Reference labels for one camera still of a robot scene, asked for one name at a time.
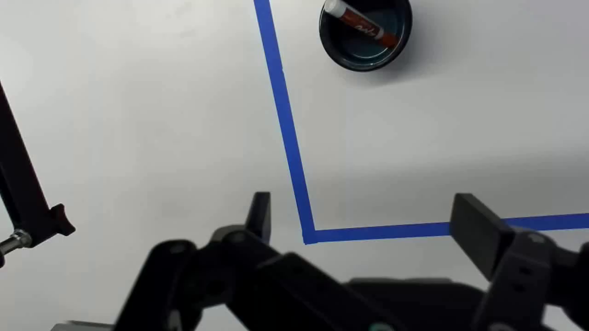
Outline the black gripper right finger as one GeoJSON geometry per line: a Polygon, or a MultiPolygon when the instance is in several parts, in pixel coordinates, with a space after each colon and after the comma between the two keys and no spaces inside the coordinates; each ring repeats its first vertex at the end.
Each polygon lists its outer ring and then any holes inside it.
{"type": "Polygon", "coordinates": [[[490,282],[474,319],[475,331],[553,331],[545,308],[560,308],[589,331],[589,245],[578,253],[501,220],[474,194],[457,194],[450,234],[490,282]]]}

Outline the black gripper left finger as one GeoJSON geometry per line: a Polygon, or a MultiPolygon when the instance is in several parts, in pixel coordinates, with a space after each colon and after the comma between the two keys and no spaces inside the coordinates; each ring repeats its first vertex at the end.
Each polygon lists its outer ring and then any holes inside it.
{"type": "Polygon", "coordinates": [[[207,247],[157,245],[115,331],[196,331],[216,306],[249,331],[394,331],[383,310],[269,240],[271,196],[258,192],[247,222],[216,231],[207,247]]]}

